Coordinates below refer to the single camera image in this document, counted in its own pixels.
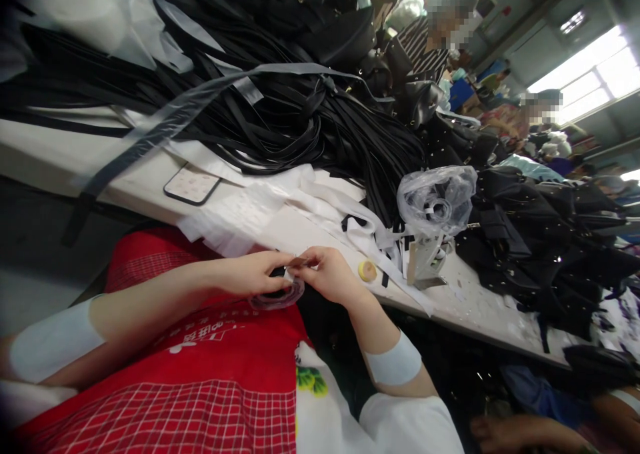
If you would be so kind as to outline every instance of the white shirt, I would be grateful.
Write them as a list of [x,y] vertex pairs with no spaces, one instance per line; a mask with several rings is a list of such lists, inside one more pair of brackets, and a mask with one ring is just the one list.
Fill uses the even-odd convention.
[[296,362],[298,453],[464,452],[449,410],[439,397],[375,394],[365,403],[358,423],[329,367],[312,348],[301,343]]

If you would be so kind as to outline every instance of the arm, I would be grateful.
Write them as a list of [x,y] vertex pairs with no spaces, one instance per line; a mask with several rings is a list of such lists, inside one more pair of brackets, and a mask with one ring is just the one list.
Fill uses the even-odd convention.
[[548,417],[477,417],[471,422],[471,432],[484,454],[520,452],[527,447],[544,447],[559,454],[597,453],[576,431]]
[[[288,281],[268,275],[292,258],[289,254],[264,251],[236,259],[192,263],[92,300],[89,320],[105,342],[41,384],[90,386],[120,367],[166,328],[197,310],[210,296],[227,292],[248,297],[282,289]],[[19,381],[9,360],[17,336],[0,340],[0,377]]]
[[[369,290],[354,276],[340,251],[329,247],[312,247],[302,257],[312,259],[317,270],[309,267],[290,268],[292,274],[311,284],[329,301],[342,304],[349,312],[365,362],[369,354],[390,351],[400,340],[400,330],[385,314]],[[418,374],[403,385],[376,383],[367,363],[369,377],[378,391],[398,397],[438,396],[424,364]]]
[[[640,391],[633,387],[621,389],[640,400]],[[640,453],[640,416],[625,402],[603,394],[591,402],[604,427],[630,453]]]

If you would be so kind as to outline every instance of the white sleeve cover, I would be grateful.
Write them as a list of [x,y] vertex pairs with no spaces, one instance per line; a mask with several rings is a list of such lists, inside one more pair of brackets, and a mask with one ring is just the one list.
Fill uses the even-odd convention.
[[439,397],[375,394],[362,408],[360,425],[384,453],[464,453],[449,410]]
[[38,384],[104,344],[89,319],[91,302],[65,309],[18,334],[9,351],[13,373]]
[[402,331],[400,331],[400,340],[387,352],[382,354],[364,352],[364,355],[373,380],[380,384],[406,384],[418,375],[422,367],[420,352]]

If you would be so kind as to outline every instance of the ceiling light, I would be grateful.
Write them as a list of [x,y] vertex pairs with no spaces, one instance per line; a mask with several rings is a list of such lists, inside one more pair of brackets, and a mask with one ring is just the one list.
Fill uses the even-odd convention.
[[582,22],[585,20],[585,13],[582,11],[576,12],[573,16],[571,16],[570,20],[562,24],[560,26],[560,31],[562,34],[569,34],[574,31]]

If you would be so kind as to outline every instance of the tape roll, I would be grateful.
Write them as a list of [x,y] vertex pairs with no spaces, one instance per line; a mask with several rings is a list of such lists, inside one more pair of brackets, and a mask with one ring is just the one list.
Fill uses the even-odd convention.
[[362,261],[358,265],[358,274],[360,275],[360,279],[362,279],[364,282],[372,282],[378,275],[377,271],[375,270],[375,266],[371,261]]

